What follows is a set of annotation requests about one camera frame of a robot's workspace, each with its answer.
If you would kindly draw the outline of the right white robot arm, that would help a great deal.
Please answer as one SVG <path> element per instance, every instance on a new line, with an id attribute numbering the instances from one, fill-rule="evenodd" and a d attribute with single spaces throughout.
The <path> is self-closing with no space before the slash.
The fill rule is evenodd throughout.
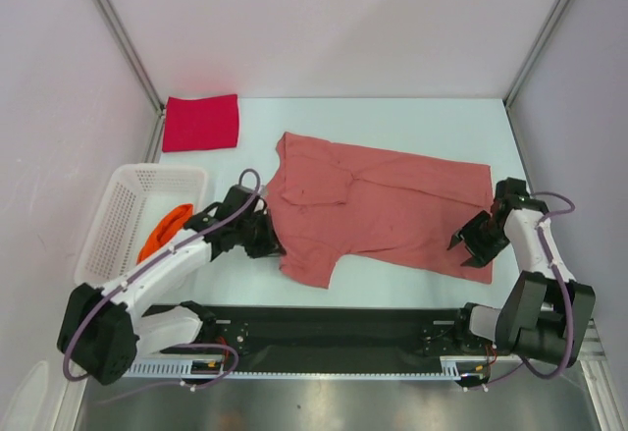
<path id="1" fill-rule="evenodd" d="M 488 266 L 512 247 L 520 271 L 503 307 L 468 303 L 464 322 L 452 329 L 454 345 L 475 353 L 487 342 L 498 351 L 562 372 L 576 361 L 596 302 L 592 287 L 579 283 L 565 265 L 551 232 L 550 211 L 541 193 L 525 181 L 497 183 L 490 210 L 481 211 L 456 231 L 449 245 L 469 253 L 464 266 Z"/>

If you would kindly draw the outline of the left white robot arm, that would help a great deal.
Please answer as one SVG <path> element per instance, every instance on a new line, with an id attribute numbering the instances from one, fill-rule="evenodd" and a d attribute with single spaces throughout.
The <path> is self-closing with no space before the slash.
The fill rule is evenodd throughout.
<path id="1" fill-rule="evenodd" d="M 101 286 L 82 283 L 71 292 L 57 340 L 63 372 L 79 377 L 72 365 L 102 385 L 110 385 L 139 356 L 168 349 L 225 350 L 217 339 L 216 316 L 192 300 L 161 313 L 150 308 L 185 278 L 240 246 L 253 258 L 284 249 L 258 189 L 230 187 L 225 198 L 204 210 L 164 222 L 161 246 L 129 272 Z"/>

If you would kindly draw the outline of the salmon pink t shirt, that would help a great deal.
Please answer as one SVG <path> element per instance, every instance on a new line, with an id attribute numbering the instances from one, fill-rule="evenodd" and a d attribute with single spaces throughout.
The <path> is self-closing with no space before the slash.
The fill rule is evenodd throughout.
<path id="1" fill-rule="evenodd" d="M 493 201 L 491 169 L 285 133 L 267 185 L 281 272 L 326 289 L 345 255 L 488 284 L 451 236 Z"/>

